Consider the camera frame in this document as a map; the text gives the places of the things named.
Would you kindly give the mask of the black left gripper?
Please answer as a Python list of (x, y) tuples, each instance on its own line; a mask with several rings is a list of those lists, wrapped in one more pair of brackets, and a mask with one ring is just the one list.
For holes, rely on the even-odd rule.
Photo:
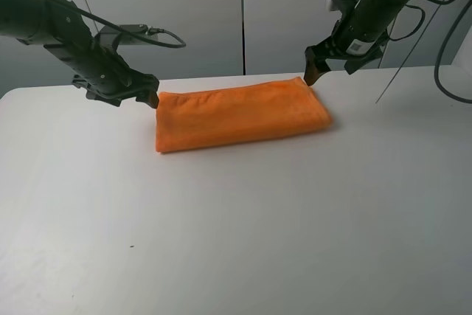
[(159, 81), (154, 75), (132, 69), (117, 48), (102, 46), (94, 37), (87, 49), (77, 44), (49, 44), (44, 47), (74, 72), (72, 85), (86, 90), (86, 98), (120, 106), (134, 98), (153, 109), (159, 105)]

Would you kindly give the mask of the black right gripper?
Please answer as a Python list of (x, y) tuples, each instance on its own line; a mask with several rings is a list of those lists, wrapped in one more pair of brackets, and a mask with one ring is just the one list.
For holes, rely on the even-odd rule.
[(387, 23), (354, 24), (351, 18), (336, 23), (330, 36), (322, 42), (305, 49), (305, 73), (303, 80), (308, 86), (330, 71), (328, 60), (344, 61), (344, 70), (352, 74), (383, 55), (387, 42)]

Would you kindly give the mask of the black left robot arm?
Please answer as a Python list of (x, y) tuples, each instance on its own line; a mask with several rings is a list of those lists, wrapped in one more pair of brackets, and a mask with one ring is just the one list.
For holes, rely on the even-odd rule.
[(92, 35), (71, 1), (1, 0), (1, 35), (41, 45), (74, 71), (72, 84), (85, 89), (87, 99), (113, 106), (130, 98), (151, 108), (159, 104), (158, 79), (132, 69), (117, 52), (120, 44), (133, 44), (132, 37), (146, 30), (106, 25)]

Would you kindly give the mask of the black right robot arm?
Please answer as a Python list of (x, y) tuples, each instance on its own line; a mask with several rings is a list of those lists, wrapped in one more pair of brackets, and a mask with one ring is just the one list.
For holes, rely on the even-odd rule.
[(329, 37), (305, 50), (303, 80), (312, 86), (330, 71), (327, 60), (343, 60), (352, 74), (381, 58), (388, 41), (387, 27), (411, 0), (328, 0), (331, 11), (340, 11)]

